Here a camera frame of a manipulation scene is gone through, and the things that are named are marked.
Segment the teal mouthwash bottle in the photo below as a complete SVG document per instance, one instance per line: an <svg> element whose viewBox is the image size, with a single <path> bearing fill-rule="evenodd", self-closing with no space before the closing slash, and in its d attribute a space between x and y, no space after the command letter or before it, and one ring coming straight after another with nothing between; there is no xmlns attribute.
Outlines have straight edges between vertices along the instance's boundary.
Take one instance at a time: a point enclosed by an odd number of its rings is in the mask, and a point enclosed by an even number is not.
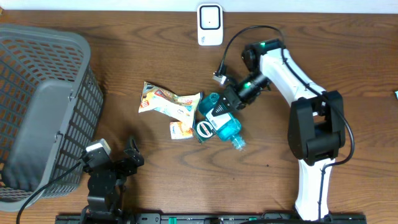
<svg viewBox="0 0 398 224"><path fill-rule="evenodd" d="M231 113L223 114L221 116L212 116L211 112L215 107L220 95L218 93L211 93L198 105L198 111L203 115L204 119L211 123L216 131L216 135L222 141L230 141L233 147L242 151L246 146L246 142L240 135L242 128L241 123Z"/></svg>

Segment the green round-label box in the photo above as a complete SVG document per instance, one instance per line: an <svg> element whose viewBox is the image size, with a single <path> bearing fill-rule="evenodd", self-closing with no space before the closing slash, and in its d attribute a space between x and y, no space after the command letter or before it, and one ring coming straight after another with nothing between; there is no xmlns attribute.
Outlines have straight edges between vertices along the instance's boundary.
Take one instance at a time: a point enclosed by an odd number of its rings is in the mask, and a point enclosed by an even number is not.
<svg viewBox="0 0 398 224"><path fill-rule="evenodd" d="M200 144L203 144L216 135L214 127L207 120L197 122L193 128L193 133Z"/></svg>

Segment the yellow snack bag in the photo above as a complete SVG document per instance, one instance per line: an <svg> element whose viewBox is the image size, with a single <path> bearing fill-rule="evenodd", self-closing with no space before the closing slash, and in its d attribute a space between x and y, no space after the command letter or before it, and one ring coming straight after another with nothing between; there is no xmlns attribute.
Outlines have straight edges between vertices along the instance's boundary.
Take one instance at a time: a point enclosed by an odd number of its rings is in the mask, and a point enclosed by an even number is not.
<svg viewBox="0 0 398 224"><path fill-rule="evenodd" d="M192 127L202 96L203 93L178 96L159 86L144 82L138 112L158 111L181 121L188 127Z"/></svg>

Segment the small orange packet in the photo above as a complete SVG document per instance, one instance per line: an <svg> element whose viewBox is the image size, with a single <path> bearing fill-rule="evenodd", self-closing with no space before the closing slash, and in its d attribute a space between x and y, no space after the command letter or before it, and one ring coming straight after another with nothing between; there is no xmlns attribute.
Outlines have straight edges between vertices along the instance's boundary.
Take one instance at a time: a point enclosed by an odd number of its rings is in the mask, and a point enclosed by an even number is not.
<svg viewBox="0 0 398 224"><path fill-rule="evenodd" d="M173 140L190 139L193 137L193 131L181 121L170 122L170 137Z"/></svg>

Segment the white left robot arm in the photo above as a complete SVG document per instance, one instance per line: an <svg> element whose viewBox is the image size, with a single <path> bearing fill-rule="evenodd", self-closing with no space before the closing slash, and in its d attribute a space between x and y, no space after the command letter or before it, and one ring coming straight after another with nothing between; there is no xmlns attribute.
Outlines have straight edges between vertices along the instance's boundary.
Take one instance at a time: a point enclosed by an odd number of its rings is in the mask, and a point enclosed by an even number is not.
<svg viewBox="0 0 398 224"><path fill-rule="evenodd" d="M111 148L105 139L87 145L81 157L83 171L89 174L88 205L81 211L80 223L134 223L134 215L124 212L123 195L127 177L144 165L134 138L127 140L126 157L112 161Z"/></svg>

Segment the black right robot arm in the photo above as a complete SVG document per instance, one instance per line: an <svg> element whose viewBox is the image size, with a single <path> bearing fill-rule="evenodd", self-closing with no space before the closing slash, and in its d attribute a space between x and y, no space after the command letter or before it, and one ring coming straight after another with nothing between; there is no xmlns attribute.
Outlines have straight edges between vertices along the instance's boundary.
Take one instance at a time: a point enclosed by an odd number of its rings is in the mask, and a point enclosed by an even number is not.
<svg viewBox="0 0 398 224"><path fill-rule="evenodd" d="M287 139L299 165L295 209L302 220L321 221L329 213L331 166L345 145L343 99L337 91L325 91L311 81L279 39L247 44L241 56L249 76L228 85L211 114L219 117L241 110L273 83L290 106Z"/></svg>

